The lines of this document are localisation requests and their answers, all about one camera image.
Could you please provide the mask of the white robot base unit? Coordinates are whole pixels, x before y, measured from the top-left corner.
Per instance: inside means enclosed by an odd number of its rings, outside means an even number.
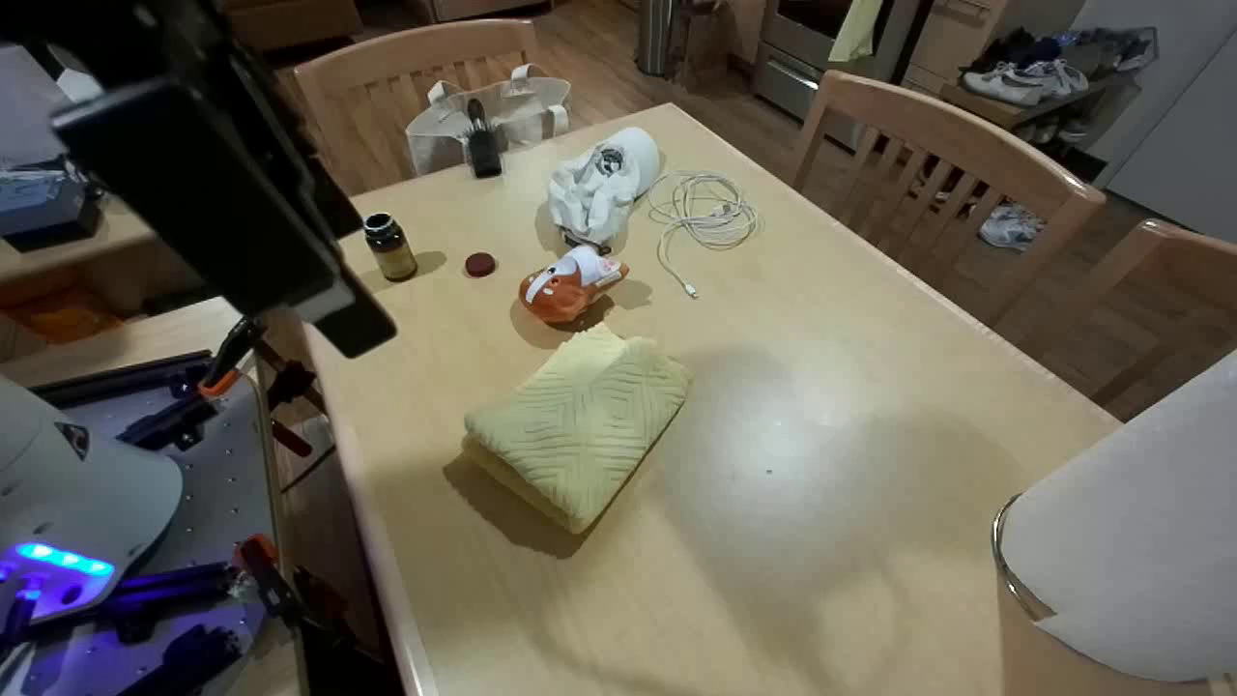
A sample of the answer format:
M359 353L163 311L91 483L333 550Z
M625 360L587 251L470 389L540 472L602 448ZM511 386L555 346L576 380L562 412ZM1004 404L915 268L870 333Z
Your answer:
M0 576L35 623L105 604L182 507L182 467L0 380Z

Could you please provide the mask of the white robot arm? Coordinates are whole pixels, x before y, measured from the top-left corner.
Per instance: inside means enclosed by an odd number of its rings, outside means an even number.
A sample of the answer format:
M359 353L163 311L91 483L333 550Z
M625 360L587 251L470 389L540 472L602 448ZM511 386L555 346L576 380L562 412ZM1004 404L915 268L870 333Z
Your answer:
M208 0L33 0L33 12L105 83L55 113L55 136L218 292L244 315L294 308L341 354L395 335L341 251L356 204Z

